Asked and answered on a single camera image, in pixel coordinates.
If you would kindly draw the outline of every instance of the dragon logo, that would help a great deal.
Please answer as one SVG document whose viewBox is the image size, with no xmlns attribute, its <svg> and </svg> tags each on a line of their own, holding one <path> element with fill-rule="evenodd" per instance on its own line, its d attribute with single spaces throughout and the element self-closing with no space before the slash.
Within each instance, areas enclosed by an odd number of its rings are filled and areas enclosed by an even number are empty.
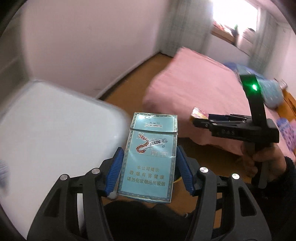
<svg viewBox="0 0 296 241">
<path fill-rule="evenodd" d="M 146 136 L 143 136 L 141 133 L 139 133 L 138 138 L 145 141 L 144 144 L 138 145 L 136 147 L 136 151 L 138 153 L 145 153 L 146 149 L 152 146 L 162 145 L 162 147 L 165 147 L 164 143 L 167 143 L 166 138 L 149 141 L 149 139 Z"/>
</svg>

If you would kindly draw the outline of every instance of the white chair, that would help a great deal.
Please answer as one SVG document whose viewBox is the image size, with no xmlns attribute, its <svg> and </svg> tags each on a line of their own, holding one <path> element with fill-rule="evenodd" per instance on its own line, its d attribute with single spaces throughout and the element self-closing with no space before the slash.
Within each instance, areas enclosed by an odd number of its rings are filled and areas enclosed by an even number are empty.
<svg viewBox="0 0 296 241">
<path fill-rule="evenodd" d="M 50 83 L 21 88 L 0 114 L 0 159 L 9 169 L 0 203 L 24 238 L 59 176 L 99 167 L 125 146 L 129 124 L 119 108 Z"/>
</svg>

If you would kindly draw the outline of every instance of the sunlight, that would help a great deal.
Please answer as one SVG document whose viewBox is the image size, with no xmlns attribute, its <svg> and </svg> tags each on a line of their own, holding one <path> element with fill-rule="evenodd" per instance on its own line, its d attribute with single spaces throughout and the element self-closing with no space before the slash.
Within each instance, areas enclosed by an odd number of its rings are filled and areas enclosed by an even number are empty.
<svg viewBox="0 0 296 241">
<path fill-rule="evenodd" d="M 239 31 L 246 28 L 256 31 L 258 10 L 245 0 L 213 0 L 214 20 L 217 23 L 234 28 L 238 25 Z"/>
</svg>

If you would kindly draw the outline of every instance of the hand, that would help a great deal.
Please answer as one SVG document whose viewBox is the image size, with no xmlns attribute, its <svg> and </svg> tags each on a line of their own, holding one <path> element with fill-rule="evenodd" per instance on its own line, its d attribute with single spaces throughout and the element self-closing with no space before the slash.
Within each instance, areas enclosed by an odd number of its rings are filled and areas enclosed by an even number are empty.
<svg viewBox="0 0 296 241">
<path fill-rule="evenodd" d="M 264 148 L 261 151 L 256 152 L 253 156 L 249 156 L 244 144 L 241 146 L 243 153 L 242 161 L 247 176 L 254 177 L 258 169 L 255 167 L 255 161 L 257 162 L 269 162 L 269 175 L 268 181 L 273 181 L 282 175 L 287 168 L 285 157 L 277 144 L 273 143 L 271 147 Z"/>
</svg>

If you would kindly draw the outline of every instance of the light blue cigarette pack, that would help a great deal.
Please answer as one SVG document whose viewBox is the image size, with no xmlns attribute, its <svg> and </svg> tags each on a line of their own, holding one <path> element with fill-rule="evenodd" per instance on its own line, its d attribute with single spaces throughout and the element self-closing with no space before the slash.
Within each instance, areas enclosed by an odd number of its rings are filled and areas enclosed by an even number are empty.
<svg viewBox="0 0 296 241">
<path fill-rule="evenodd" d="M 177 116 L 135 112 L 121 167 L 118 195 L 170 202 L 177 147 Z"/>
</svg>

